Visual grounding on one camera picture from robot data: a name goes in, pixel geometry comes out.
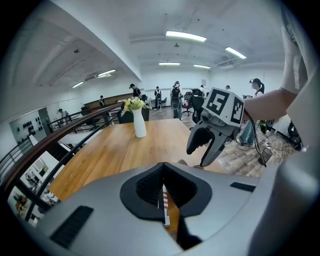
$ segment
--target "fluorescent light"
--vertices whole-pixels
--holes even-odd
[[[82,85],[83,83],[84,83],[84,82],[77,83],[76,85],[72,86],[72,88],[75,88],[75,87],[77,87],[77,86],[79,86],[79,85]]]
[[[204,42],[207,40],[205,37],[198,36],[195,34],[188,34],[188,33],[182,33],[182,32],[175,32],[175,31],[167,31],[166,32],[167,37],[178,37],[178,38],[188,38],[188,39],[193,39],[197,41]]]
[[[98,74],[98,77],[103,76],[103,75],[105,75],[105,74],[109,74],[109,73],[115,72],[115,71],[116,71],[115,69],[112,69],[112,70],[110,70],[110,71],[103,72],[103,73],[101,73],[101,74]]]
[[[230,48],[230,47],[227,47],[225,48],[228,52],[230,53],[233,53],[234,55],[237,55],[238,57],[240,57],[241,59],[246,59],[247,57],[242,55],[240,52],[237,52],[236,50]]]
[[[196,64],[194,64],[193,66],[194,66],[194,67],[197,67],[197,68],[210,69],[209,66],[201,66],[201,65],[196,65]]]
[[[179,66],[180,63],[174,63],[174,62],[160,62],[160,66]]]
[[[111,75],[110,74],[103,74],[103,75],[98,76],[98,78],[107,78],[107,77],[111,77]]]

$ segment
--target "white vase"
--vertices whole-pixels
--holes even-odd
[[[141,108],[132,110],[132,113],[135,136],[137,136],[138,138],[143,138],[147,135],[147,130],[144,117],[142,116]]]

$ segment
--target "wooden table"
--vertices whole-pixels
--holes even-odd
[[[65,165],[49,190],[65,200],[94,180],[136,167],[179,160],[188,166],[200,164],[206,148],[186,153],[190,131],[180,120],[147,121],[145,127],[146,137],[137,138],[133,123],[108,126]],[[204,169],[224,173],[218,161]]]

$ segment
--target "metal railing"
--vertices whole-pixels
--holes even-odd
[[[95,112],[97,110],[107,108],[108,106],[98,106],[98,107],[93,107],[93,108],[87,108],[82,111],[67,115],[65,117],[62,117],[60,119],[57,119],[49,124],[50,128],[52,131],[56,131],[60,128],[63,128],[65,125],[74,122],[75,120],[78,120],[81,117],[84,117],[85,115]],[[113,118],[116,115],[116,113],[113,113],[112,111],[109,112],[109,117]],[[97,127],[102,126],[104,124],[104,121],[100,121],[98,118],[93,119],[88,121],[87,123],[82,124],[80,127],[74,130],[75,133],[79,132],[88,132],[88,131],[93,131]]]
[[[0,180],[18,159],[33,147],[29,137],[16,145],[0,160]]]
[[[52,208],[52,205],[44,201],[42,197],[46,193],[45,190],[47,190],[49,184],[53,181],[54,175],[63,165],[66,164],[66,161],[70,160],[79,151],[79,149],[90,137],[92,137],[100,129],[109,126],[112,121],[116,120],[117,115],[110,118],[109,112],[115,109],[119,110],[120,106],[121,103],[116,103],[114,105],[104,107],[64,125],[34,145],[31,150],[20,157],[11,167],[11,169],[6,172],[3,182],[0,185],[0,193],[7,200],[11,191],[14,189],[14,187],[16,187],[26,198],[31,201],[24,218],[26,221],[30,219],[35,206],[38,206],[38,209],[40,208],[42,212],[46,212]],[[25,182],[21,180],[22,175],[24,175],[28,168],[47,150],[50,145],[56,143],[65,135],[74,132],[75,129],[86,122],[97,118],[103,119],[103,124],[97,126],[90,134],[82,139],[69,152],[67,152],[66,155],[64,155],[63,158],[58,162],[58,164],[48,173],[46,178],[37,184],[38,186],[31,189],[26,185]]]

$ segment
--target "trash can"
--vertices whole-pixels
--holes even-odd
[[[264,150],[262,151],[262,156],[263,156],[264,161],[263,161],[262,157],[260,156],[258,159],[258,162],[261,165],[264,165],[264,163],[267,163],[268,160],[270,159],[270,157],[272,156],[272,151],[270,149],[264,148]]]

